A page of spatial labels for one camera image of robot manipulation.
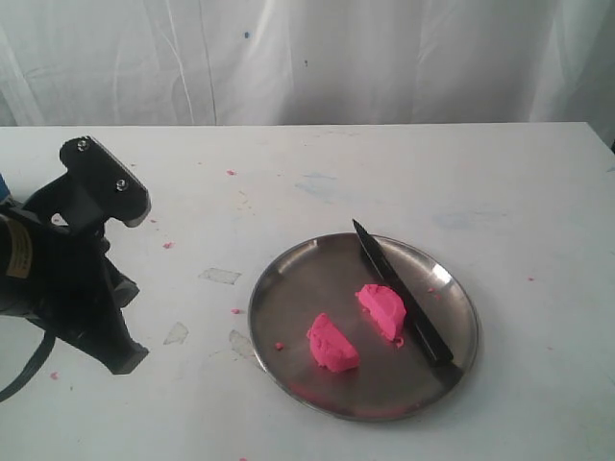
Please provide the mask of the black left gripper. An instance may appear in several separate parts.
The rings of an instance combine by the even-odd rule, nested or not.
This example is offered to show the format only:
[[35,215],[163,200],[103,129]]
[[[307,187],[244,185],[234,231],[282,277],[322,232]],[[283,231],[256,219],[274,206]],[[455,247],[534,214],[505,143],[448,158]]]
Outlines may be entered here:
[[109,260],[109,248],[103,227],[76,236],[2,205],[1,313],[31,321],[114,375],[128,375],[149,351],[122,315],[138,288]]

